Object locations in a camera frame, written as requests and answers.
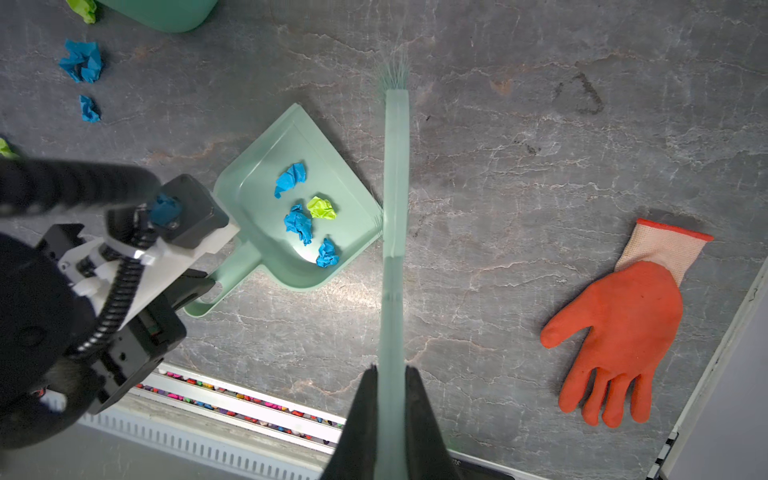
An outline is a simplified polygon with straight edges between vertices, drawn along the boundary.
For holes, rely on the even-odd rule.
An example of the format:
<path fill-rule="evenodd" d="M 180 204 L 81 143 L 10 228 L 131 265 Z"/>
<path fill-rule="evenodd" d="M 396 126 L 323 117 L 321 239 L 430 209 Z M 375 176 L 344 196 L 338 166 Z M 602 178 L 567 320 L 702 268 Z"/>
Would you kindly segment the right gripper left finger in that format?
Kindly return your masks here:
<path fill-rule="evenodd" d="M 375 366 L 362 376 L 337 447 L 322 480 L 374 478 L 377 452 L 378 372 Z"/>

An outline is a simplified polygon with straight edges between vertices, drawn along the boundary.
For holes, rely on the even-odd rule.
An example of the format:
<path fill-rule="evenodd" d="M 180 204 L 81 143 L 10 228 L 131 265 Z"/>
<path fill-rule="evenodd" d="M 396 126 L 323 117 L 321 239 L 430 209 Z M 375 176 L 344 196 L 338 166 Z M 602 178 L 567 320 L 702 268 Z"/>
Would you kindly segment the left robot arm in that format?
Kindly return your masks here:
<path fill-rule="evenodd" d="M 106 235 L 55 224 L 35 245 L 1 238 L 1 446 L 41 443 L 141 383 L 186 336 L 179 310 L 213 287 L 195 261 L 234 224 L 192 176 L 5 160 L 5 219 L 101 209 Z"/>

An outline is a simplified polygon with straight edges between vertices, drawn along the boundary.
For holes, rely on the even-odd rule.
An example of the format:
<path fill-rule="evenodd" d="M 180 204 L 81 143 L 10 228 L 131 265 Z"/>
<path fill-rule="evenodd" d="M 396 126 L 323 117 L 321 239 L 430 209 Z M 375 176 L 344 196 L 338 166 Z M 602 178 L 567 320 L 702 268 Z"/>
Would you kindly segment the green dustpan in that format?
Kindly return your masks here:
<path fill-rule="evenodd" d="M 307 181 L 273 196 L 275 182 L 291 164 L 303 163 Z M 240 227 L 232 253 L 210 274 L 221 287 L 213 300 L 195 300 L 185 311 L 202 317 L 254 271 L 267 272 L 281 286 L 307 291 L 327 283 L 382 233 L 382 209 L 309 114 L 290 106 L 218 177 L 214 195 Z M 329 200 L 335 220 L 313 220 L 314 239 L 304 246 L 286 231 L 290 208 L 304 208 L 318 196 Z M 329 268 L 315 264 L 318 247 L 330 239 L 340 256 Z"/>

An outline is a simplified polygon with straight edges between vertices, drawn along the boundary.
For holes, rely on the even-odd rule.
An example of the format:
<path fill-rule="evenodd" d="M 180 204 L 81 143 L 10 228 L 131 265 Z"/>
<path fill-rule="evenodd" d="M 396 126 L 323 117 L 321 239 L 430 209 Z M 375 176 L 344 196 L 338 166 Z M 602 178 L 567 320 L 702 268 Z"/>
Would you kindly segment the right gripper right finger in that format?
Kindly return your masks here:
<path fill-rule="evenodd" d="M 460 475 L 445 446 L 419 371 L 405 370 L 405 444 L 411 480 L 459 480 Z"/>

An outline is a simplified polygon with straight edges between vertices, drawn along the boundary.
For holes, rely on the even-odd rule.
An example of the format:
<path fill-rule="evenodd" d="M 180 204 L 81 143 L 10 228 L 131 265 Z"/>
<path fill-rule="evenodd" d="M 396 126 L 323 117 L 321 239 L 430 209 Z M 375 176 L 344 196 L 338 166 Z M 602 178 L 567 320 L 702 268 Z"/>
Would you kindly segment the green hand brush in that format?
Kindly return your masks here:
<path fill-rule="evenodd" d="M 378 73 L 384 108 L 383 286 L 378 345 L 376 479 L 406 479 L 403 261 L 408 221 L 410 100 L 407 54 Z"/>

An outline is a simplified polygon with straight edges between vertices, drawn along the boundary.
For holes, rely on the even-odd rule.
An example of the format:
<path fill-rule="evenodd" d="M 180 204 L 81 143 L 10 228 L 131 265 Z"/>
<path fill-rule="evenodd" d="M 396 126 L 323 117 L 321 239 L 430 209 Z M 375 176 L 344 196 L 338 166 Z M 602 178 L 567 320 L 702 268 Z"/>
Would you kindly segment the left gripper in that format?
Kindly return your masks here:
<path fill-rule="evenodd" d="M 101 387 L 89 414 L 115 404 L 158 367 L 187 335 L 177 311 L 214 285 L 205 272 L 186 270 L 113 336 L 92 363 Z"/>

